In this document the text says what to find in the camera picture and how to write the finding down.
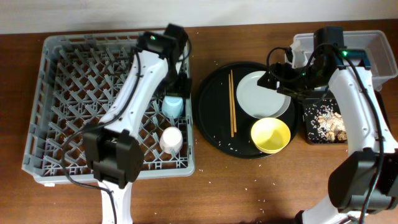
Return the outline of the light blue plastic cup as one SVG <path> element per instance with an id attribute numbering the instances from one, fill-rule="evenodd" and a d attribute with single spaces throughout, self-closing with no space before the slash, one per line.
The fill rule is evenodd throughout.
<path id="1" fill-rule="evenodd" d="M 162 113 L 168 118 L 179 118 L 183 113 L 183 98 L 165 96 L 162 102 Z"/>

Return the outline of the grey round plate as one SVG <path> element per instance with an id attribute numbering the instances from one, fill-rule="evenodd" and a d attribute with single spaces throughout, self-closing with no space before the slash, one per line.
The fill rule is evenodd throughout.
<path id="1" fill-rule="evenodd" d="M 265 71 L 256 71 L 247 74 L 238 83 L 236 98 L 239 106 L 249 116 L 257 119 L 276 118 L 282 115 L 289 107 L 291 98 L 257 85 L 257 81 Z"/>

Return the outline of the wooden chopstick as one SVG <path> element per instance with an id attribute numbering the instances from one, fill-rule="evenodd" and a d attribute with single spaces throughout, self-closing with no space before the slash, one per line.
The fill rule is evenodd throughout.
<path id="1" fill-rule="evenodd" d="M 228 95 L 229 95 L 229 116 L 230 116 L 231 137 L 234 138 L 233 104 L 232 104 L 232 96 L 231 96 L 231 75 L 230 74 L 228 74 Z"/>
<path id="2" fill-rule="evenodd" d="M 231 81 L 231 107 L 232 107 L 232 117 L 233 117 L 233 131 L 234 134 L 237 133 L 236 126 L 236 107 L 235 107 L 235 99 L 234 99 L 234 78 L 233 78 L 233 70 L 230 72 L 230 81 Z"/>

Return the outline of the pink plastic cup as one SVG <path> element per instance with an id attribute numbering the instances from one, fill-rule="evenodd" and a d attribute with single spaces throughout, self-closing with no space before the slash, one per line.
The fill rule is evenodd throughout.
<path id="1" fill-rule="evenodd" d="M 159 145 L 167 154 L 178 153 L 183 146 L 182 132 L 176 127 L 166 128 L 160 137 Z"/>

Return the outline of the yellow bowl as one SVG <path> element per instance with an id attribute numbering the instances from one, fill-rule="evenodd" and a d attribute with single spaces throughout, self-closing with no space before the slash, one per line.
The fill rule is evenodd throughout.
<path id="1" fill-rule="evenodd" d="M 292 137 L 289 127 L 277 118 L 262 118 L 251 128 L 251 140 L 263 153 L 275 154 L 281 151 Z"/>

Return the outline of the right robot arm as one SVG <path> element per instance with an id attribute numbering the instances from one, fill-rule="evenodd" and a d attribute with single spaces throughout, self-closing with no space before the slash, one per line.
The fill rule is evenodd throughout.
<path id="1" fill-rule="evenodd" d="M 345 46 L 341 27 L 324 27 L 313 35 L 313 52 L 297 65 L 293 47 L 288 61 L 268 63 L 258 85 L 306 103 L 314 90 L 331 92 L 348 137 L 348 158 L 328 179 L 327 196 L 298 212 L 296 223 L 363 223 L 397 206 L 397 141 L 375 95 L 371 63 L 363 49 Z"/>

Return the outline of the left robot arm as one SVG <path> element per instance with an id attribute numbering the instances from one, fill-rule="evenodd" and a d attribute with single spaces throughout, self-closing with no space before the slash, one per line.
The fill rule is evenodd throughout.
<path id="1" fill-rule="evenodd" d="M 102 194 L 103 223 L 132 223 L 132 184 L 144 163 L 139 128 L 153 94 L 165 90 L 187 98 L 192 81 L 180 73 L 190 43 L 184 28 L 169 24 L 163 33 L 139 36 L 133 63 L 114 103 L 97 125 L 83 129 L 86 162 Z"/>

